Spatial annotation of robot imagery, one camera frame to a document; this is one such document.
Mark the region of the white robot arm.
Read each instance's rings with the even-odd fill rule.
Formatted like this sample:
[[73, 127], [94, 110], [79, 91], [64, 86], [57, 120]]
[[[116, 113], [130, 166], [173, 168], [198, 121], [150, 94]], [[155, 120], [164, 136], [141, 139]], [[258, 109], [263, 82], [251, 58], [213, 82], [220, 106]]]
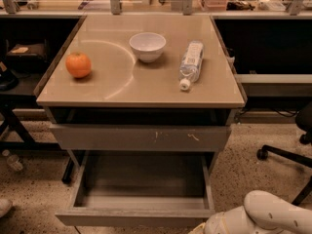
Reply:
[[312, 234], [312, 211], [254, 190], [242, 206], [213, 214], [188, 234]]

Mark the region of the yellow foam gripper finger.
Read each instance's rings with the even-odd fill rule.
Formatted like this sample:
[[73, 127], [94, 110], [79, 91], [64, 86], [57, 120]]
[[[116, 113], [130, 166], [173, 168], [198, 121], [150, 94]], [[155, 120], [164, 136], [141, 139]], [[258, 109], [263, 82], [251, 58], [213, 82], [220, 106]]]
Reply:
[[188, 234], [204, 234], [204, 229], [205, 223], [201, 223], [192, 229]]

